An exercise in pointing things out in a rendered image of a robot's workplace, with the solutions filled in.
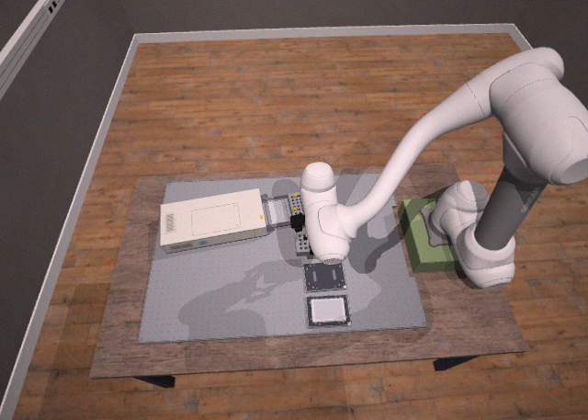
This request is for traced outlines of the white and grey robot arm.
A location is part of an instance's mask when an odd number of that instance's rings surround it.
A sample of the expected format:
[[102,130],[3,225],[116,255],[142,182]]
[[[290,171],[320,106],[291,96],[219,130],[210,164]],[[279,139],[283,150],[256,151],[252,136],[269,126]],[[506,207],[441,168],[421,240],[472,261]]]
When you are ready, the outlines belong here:
[[300,178],[305,221],[302,213],[290,216],[291,229],[306,228],[322,263],[343,262],[358,230],[384,208],[430,142],[494,115],[503,126],[505,167],[491,196],[480,183],[464,180],[448,187],[434,209],[420,213],[429,245],[453,245],[477,287],[509,284],[515,274],[513,235],[547,184],[565,186],[588,177],[588,110],[560,83],[563,66],[556,51],[540,47],[477,74],[408,130],[355,205],[338,204],[327,163],[308,164]]

